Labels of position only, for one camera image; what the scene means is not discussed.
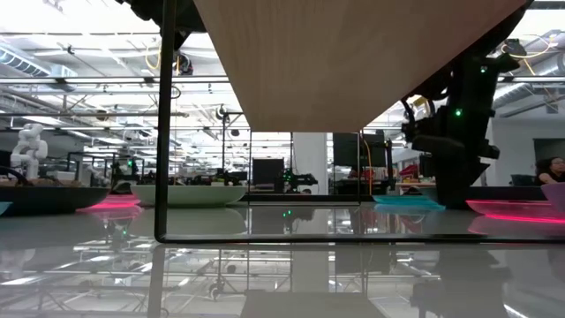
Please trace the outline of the person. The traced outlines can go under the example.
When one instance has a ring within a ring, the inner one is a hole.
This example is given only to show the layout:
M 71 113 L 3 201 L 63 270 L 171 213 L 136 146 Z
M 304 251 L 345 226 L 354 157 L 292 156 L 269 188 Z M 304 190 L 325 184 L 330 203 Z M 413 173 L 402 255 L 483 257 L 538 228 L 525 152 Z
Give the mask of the person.
M 565 182 L 565 160 L 561 157 L 541 159 L 536 162 L 536 186 Z

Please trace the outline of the black table frame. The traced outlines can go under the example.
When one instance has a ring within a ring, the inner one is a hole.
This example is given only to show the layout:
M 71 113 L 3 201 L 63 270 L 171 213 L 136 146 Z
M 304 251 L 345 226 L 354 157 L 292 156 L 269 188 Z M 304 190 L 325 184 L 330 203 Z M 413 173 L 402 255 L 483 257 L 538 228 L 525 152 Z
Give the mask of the black table frame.
M 411 192 L 403 195 L 422 195 L 436 201 L 436 189 L 431 186 L 409 187 Z M 471 187 L 466 200 L 495 201 L 546 201 L 546 196 L 538 186 L 496 186 Z M 281 194 L 251 193 L 245 194 L 239 201 L 250 202 L 368 202 L 374 201 L 369 194 Z

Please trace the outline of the black screen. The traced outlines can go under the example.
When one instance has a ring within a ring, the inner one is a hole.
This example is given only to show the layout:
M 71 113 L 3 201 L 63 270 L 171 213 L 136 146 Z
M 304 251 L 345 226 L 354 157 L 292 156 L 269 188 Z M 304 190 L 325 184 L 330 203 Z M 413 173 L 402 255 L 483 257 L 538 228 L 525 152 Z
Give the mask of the black screen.
M 273 184 L 284 169 L 283 158 L 252 159 L 252 183 L 256 185 Z

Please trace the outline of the silver ventilation duct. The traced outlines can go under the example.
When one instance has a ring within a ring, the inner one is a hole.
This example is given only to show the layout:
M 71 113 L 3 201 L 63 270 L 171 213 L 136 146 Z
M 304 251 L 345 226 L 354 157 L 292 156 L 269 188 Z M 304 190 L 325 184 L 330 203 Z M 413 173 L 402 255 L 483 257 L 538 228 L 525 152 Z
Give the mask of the silver ventilation duct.
M 524 76 L 565 76 L 565 53 L 557 53 L 541 62 L 531 66 L 525 66 L 517 77 Z M 493 98 L 493 108 L 499 109 L 507 104 L 516 102 L 531 96 L 536 91 L 531 83 L 510 83 L 500 85 Z
M 72 92 L 77 88 L 76 84 L 67 80 L 78 76 L 74 70 L 62 64 L 41 61 L 20 49 L 0 43 L 0 69 L 2 67 L 53 89 Z

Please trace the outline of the blue transparent plate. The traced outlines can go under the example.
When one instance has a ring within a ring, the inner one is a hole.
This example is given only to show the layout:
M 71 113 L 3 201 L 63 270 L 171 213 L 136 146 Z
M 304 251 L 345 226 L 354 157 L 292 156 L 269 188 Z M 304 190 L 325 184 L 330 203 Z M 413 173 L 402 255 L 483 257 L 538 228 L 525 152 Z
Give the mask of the blue transparent plate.
M 444 210 L 441 204 L 422 195 L 374 195 L 378 206 L 411 209 Z

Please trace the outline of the wooden shelf with black frame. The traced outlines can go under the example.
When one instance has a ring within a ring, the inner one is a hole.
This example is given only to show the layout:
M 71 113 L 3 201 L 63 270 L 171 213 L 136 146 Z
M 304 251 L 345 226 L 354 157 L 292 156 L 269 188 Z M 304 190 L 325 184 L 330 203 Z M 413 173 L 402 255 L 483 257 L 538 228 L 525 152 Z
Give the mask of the wooden shelf with black frame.
M 448 100 L 458 58 L 524 0 L 193 0 L 249 126 L 354 133 L 413 95 Z M 155 236 L 166 230 L 176 1 L 164 2 Z

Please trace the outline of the pink transparent plate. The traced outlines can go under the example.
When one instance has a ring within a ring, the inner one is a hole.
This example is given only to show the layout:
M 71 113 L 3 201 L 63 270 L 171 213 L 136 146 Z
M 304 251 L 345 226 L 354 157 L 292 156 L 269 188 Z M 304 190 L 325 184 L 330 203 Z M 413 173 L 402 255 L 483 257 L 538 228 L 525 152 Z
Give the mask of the pink transparent plate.
M 466 203 L 473 211 L 493 219 L 565 224 L 565 212 L 548 201 L 467 200 Z
M 130 208 L 137 206 L 140 200 L 133 194 L 117 195 L 110 194 L 102 202 L 87 208 L 79 208 L 80 213 L 102 212 L 106 210 L 114 210 L 121 208 Z

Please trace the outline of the black robot station frame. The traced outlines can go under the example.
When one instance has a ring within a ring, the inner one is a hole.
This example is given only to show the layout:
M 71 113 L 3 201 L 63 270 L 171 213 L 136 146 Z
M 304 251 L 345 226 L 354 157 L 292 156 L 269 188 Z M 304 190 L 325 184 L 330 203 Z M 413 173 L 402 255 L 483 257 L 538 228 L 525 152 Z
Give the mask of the black robot station frame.
M 106 188 L 109 194 L 129 195 L 144 177 L 145 160 L 117 151 L 70 152 L 66 171 L 74 167 L 74 179 L 83 186 Z

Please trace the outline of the large black monitor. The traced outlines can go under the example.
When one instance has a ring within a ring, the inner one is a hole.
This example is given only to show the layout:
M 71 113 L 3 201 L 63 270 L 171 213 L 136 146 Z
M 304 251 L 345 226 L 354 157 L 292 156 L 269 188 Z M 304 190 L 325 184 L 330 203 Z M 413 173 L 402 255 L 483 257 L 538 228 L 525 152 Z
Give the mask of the large black monitor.
M 387 165 L 387 146 L 382 130 L 363 134 L 335 132 L 332 137 L 334 165 L 353 168 Z

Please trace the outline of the light green plate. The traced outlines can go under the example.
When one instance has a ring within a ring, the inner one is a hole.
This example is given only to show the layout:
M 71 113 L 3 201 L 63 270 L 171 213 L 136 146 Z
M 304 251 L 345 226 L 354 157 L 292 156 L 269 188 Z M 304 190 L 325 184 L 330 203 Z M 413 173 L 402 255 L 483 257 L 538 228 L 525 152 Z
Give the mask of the light green plate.
M 132 193 L 147 206 L 156 205 L 155 185 L 132 185 Z M 246 194 L 245 186 L 168 185 L 170 207 L 220 207 L 239 201 Z

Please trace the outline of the black plate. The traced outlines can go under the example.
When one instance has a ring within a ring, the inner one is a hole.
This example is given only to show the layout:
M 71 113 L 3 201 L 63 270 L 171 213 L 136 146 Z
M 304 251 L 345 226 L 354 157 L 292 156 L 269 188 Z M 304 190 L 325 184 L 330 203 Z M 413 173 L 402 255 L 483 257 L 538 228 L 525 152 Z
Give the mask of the black plate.
M 0 186 L 0 216 L 72 214 L 101 203 L 108 193 L 100 187 Z

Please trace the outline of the small black monitor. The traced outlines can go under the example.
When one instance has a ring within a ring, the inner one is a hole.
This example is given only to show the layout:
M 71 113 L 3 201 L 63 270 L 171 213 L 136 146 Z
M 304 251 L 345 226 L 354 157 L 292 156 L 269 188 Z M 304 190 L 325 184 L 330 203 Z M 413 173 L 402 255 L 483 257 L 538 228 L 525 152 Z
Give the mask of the small black monitor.
M 418 171 L 424 178 L 435 176 L 434 161 L 431 155 L 423 154 L 418 158 Z

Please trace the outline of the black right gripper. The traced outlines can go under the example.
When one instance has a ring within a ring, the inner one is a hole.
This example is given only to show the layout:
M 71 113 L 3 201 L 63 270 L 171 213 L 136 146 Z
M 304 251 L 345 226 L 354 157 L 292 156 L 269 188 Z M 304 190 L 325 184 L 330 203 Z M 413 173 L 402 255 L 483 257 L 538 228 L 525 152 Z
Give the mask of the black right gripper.
M 500 157 L 501 151 L 491 145 L 486 137 L 489 121 L 494 114 L 490 107 L 439 108 L 436 118 L 439 120 L 440 136 L 472 175 L 470 178 L 457 175 L 439 175 L 436 178 L 436 201 L 445 208 L 467 208 L 465 201 L 469 189 L 488 167 L 481 159 L 496 160 Z

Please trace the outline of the purple plate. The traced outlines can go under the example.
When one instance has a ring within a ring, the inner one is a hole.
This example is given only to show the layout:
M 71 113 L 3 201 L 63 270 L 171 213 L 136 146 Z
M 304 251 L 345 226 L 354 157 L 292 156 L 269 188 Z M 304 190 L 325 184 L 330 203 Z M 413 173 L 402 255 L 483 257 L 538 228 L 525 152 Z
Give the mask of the purple plate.
M 541 190 L 556 210 L 565 213 L 565 182 L 545 184 Z

